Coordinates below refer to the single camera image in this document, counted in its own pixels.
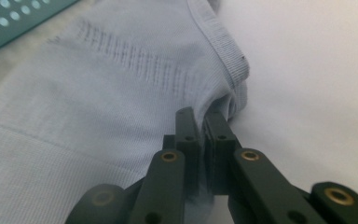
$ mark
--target screw hole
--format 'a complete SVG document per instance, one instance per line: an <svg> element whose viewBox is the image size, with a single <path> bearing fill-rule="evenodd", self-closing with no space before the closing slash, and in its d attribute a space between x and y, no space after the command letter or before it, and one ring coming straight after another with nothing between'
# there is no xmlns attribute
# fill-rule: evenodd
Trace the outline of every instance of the screw hole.
<svg viewBox="0 0 358 224"><path fill-rule="evenodd" d="M287 213L287 216L296 224L307 223L307 218L297 211L290 211Z"/></svg>
<svg viewBox="0 0 358 224"><path fill-rule="evenodd" d="M331 201L335 203L339 203L341 205L353 205L354 199L352 196L342 189L337 188L329 188L324 190L324 194L329 198Z"/></svg>
<svg viewBox="0 0 358 224"><path fill-rule="evenodd" d="M111 191L103 190L94 194L92 197L92 203L95 206L105 206L111 203L114 199L115 195Z"/></svg>
<svg viewBox="0 0 358 224"><path fill-rule="evenodd" d="M164 161L176 161L177 155L173 152L166 152L166 153L162 154L161 158Z"/></svg>
<svg viewBox="0 0 358 224"><path fill-rule="evenodd" d="M159 224L161 222L161 215L158 213L149 213L145 217L147 224Z"/></svg>
<svg viewBox="0 0 358 224"><path fill-rule="evenodd" d="M244 151L241 156L247 161L257 161L260 157L253 151Z"/></svg>

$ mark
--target knit fabric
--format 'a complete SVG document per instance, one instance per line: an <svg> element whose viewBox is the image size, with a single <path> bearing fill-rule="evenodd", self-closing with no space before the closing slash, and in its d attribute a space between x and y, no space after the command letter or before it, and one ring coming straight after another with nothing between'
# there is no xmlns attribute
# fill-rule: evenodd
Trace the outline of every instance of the knit fabric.
<svg viewBox="0 0 358 224"><path fill-rule="evenodd" d="M206 0L98 1L0 86L0 224L63 223L88 189L130 186L175 111L231 117L247 76ZM187 202L186 223L209 204Z"/></svg>

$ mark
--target white surface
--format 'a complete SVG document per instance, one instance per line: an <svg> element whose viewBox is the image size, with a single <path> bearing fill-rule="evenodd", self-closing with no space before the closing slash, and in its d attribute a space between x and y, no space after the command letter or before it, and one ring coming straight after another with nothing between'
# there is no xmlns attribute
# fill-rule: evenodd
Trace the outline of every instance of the white surface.
<svg viewBox="0 0 358 224"><path fill-rule="evenodd" d="M219 16L251 66L231 122L242 145L304 190L330 180L358 192L358 1L224 0Z"/></svg>

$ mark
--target perforated tray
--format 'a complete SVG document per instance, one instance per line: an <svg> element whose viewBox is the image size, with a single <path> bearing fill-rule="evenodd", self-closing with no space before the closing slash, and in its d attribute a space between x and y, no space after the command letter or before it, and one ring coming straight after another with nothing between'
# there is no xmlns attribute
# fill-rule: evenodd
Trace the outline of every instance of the perforated tray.
<svg viewBox="0 0 358 224"><path fill-rule="evenodd" d="M0 47L78 0L0 0Z"/></svg>

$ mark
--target black plastic part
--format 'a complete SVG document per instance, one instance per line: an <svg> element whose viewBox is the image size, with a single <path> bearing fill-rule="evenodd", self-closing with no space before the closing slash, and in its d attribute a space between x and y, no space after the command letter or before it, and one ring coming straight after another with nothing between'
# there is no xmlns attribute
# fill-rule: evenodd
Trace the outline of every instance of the black plastic part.
<svg viewBox="0 0 358 224"><path fill-rule="evenodd" d="M257 219L250 205L245 200L228 197L228 209L235 224L256 224Z"/></svg>
<svg viewBox="0 0 358 224"><path fill-rule="evenodd" d="M305 190L303 189L299 189L297 187L295 187L297 189L297 191L301 194L301 196L303 196L303 198L305 200L307 200L307 202L309 203L310 202L310 194L308 192L306 192Z"/></svg>
<svg viewBox="0 0 358 224"><path fill-rule="evenodd" d="M176 112L175 130L175 148L186 156L186 194L197 196L200 193L200 137L191 107Z"/></svg>
<svg viewBox="0 0 358 224"><path fill-rule="evenodd" d="M124 217L126 221L131 214L132 208L135 205L136 199L138 198L138 194L141 190L143 183L144 179L142 178L124 190L125 201L123 203L123 211L125 212Z"/></svg>
<svg viewBox="0 0 358 224"><path fill-rule="evenodd" d="M175 135L166 134L162 139L162 150L164 149L175 149Z"/></svg>
<svg viewBox="0 0 358 224"><path fill-rule="evenodd" d="M205 131L205 163L208 189L214 195L228 195L227 173L229 158L232 157L237 137L219 111L210 111L203 123Z"/></svg>
<svg viewBox="0 0 358 224"><path fill-rule="evenodd" d="M102 184L87 191L65 224L118 224L125 221L124 189Z"/></svg>
<svg viewBox="0 0 358 224"><path fill-rule="evenodd" d="M263 153L237 149L231 167L258 224L326 223Z"/></svg>
<svg viewBox="0 0 358 224"><path fill-rule="evenodd" d="M228 209L235 224L256 224L257 219L252 207L244 197L238 181L228 172Z"/></svg>
<svg viewBox="0 0 358 224"><path fill-rule="evenodd" d="M310 203L329 223L358 223L358 194L345 186L332 182L316 184Z"/></svg>
<svg viewBox="0 0 358 224"><path fill-rule="evenodd" d="M133 207L130 224L182 224L185 156L178 150L155 154Z"/></svg>

